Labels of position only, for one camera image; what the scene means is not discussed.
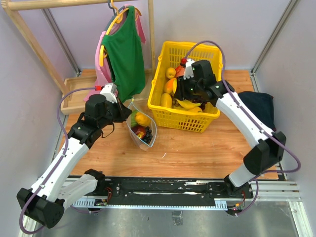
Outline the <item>green cabbage toy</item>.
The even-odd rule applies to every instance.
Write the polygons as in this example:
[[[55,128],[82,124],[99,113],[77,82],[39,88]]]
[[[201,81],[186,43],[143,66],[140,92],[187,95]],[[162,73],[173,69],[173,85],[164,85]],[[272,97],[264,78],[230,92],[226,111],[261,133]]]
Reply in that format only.
[[[134,110],[131,114],[131,119],[130,119],[130,126],[131,127],[135,127],[138,125],[137,121],[136,121],[136,115],[138,113],[138,110]]]

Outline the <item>yellow apple toy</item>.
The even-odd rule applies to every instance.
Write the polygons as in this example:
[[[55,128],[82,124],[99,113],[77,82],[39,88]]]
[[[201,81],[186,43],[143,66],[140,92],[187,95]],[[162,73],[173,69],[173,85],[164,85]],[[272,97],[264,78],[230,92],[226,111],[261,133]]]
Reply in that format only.
[[[142,112],[137,112],[136,115],[135,115],[135,121],[141,125],[141,126],[144,126],[144,127],[147,127],[147,126],[150,126],[151,124],[151,119],[145,115],[144,113]]]

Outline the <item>clear zip top bag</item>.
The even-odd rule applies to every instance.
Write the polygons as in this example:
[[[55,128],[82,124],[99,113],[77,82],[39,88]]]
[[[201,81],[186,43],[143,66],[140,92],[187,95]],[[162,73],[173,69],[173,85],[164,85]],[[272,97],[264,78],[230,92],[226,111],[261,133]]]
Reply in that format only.
[[[157,137],[157,125],[155,121],[136,104],[134,99],[128,105],[132,111],[126,123],[130,136],[135,143],[143,151],[148,151],[153,147]]]

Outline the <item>red apple toy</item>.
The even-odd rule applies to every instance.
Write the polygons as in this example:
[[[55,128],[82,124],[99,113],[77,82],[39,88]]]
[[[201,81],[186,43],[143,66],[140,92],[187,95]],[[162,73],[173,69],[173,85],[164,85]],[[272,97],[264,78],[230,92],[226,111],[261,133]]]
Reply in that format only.
[[[145,131],[145,127],[141,126],[141,125],[137,125],[135,127],[131,128],[133,133],[139,138],[139,139],[143,139],[146,135],[146,131]]]

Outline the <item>dark blue grape bunch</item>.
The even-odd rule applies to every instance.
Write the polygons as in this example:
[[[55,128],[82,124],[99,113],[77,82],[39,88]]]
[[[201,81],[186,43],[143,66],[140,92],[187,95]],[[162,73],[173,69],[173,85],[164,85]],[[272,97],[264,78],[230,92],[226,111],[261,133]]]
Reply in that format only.
[[[145,128],[145,131],[146,131],[146,135],[145,137],[143,138],[143,141],[146,143],[146,144],[150,144],[152,138],[153,138],[153,135],[152,135],[152,130],[150,129],[149,126],[147,126]]]

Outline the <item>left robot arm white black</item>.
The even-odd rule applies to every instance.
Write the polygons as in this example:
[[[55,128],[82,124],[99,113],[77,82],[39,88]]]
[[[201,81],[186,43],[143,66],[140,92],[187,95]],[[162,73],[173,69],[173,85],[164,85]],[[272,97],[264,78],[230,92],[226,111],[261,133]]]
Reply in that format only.
[[[77,162],[103,135],[103,128],[124,122],[132,111],[121,102],[110,102],[106,96],[94,94],[85,105],[85,111],[65,134],[65,143],[44,174],[29,188],[21,188],[17,200],[22,209],[19,219],[21,230],[27,216],[43,227],[53,228],[65,210],[86,194],[101,195],[106,189],[105,175],[97,170],[87,170],[79,179],[63,188]]]

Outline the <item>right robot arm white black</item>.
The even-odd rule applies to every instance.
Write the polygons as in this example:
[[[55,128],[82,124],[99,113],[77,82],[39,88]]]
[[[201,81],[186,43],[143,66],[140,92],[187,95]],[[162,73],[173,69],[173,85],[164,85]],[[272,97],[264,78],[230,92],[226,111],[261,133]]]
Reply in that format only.
[[[264,125],[228,82],[217,81],[209,61],[183,58],[179,67],[180,75],[173,86],[175,98],[179,102],[210,103],[218,108],[251,147],[240,167],[224,178],[223,193],[234,198],[251,179],[282,160],[286,136]]]

